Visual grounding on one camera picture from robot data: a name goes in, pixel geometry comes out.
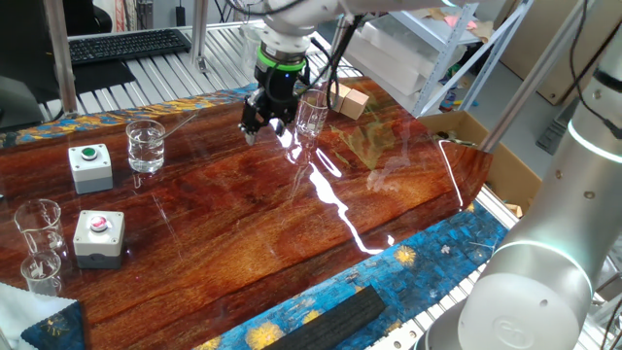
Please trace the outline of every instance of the wooden cube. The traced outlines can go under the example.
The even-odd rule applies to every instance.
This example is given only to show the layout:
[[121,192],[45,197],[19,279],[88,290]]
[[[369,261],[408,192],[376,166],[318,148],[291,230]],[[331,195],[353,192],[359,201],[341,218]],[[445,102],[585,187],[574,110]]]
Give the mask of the wooden cube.
[[352,89],[343,101],[343,106],[341,106],[340,113],[356,121],[365,110],[365,107],[367,106],[367,101],[369,101],[369,96],[360,91]]
[[[330,87],[330,103],[331,104],[334,104],[335,96],[337,94],[336,90],[337,88],[335,84],[333,84]],[[352,89],[344,86],[343,84],[339,84],[339,101],[337,102],[337,106],[333,108],[335,112],[341,111],[341,107],[343,107],[343,101],[346,99],[346,96],[348,95],[348,93],[350,93],[350,90]]]

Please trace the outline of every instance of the glass cup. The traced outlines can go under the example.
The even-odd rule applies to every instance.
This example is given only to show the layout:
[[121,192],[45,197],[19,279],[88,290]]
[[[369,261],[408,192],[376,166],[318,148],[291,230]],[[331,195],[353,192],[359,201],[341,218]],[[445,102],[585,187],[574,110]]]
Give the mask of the glass cup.
[[141,173],[155,173],[164,164],[164,135],[162,124],[155,121],[131,122],[127,133],[129,166]]
[[17,209],[14,220],[28,243],[30,254],[64,247],[60,207],[55,202],[48,199],[27,201]]
[[259,45],[261,44],[260,30],[262,29],[251,24],[242,24],[240,26],[240,31],[244,37],[242,70],[252,81],[255,78],[255,66],[257,65]]
[[37,252],[21,263],[21,275],[28,283],[28,291],[56,297],[60,292],[60,257],[54,251]]
[[300,98],[296,128],[303,135],[317,137],[324,127],[327,116],[327,95],[317,89],[310,89]]

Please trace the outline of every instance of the computer monitor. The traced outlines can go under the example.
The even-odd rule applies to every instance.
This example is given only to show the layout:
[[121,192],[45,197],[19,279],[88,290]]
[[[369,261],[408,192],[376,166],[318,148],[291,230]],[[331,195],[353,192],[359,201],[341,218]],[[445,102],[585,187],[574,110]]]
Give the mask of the computer monitor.
[[0,128],[44,120],[32,89],[59,94],[43,1],[0,1]]

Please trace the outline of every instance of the white button box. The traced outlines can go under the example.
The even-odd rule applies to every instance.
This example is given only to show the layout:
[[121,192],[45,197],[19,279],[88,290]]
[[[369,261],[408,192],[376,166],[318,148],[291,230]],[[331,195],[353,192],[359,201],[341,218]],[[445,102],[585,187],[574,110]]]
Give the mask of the white button box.
[[113,187],[113,169],[106,145],[72,147],[67,152],[78,194],[105,191]]
[[83,210],[74,234],[80,268],[120,268],[125,220],[122,212]]

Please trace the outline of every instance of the green button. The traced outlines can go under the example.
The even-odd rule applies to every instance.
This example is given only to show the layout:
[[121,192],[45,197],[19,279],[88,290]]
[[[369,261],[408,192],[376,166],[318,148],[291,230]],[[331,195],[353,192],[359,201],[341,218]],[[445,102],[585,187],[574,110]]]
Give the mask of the green button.
[[82,154],[87,157],[93,157],[95,156],[95,150],[93,150],[91,147],[88,147],[82,150]]
[[97,158],[97,151],[94,148],[86,147],[82,149],[82,158],[84,160],[94,160]]

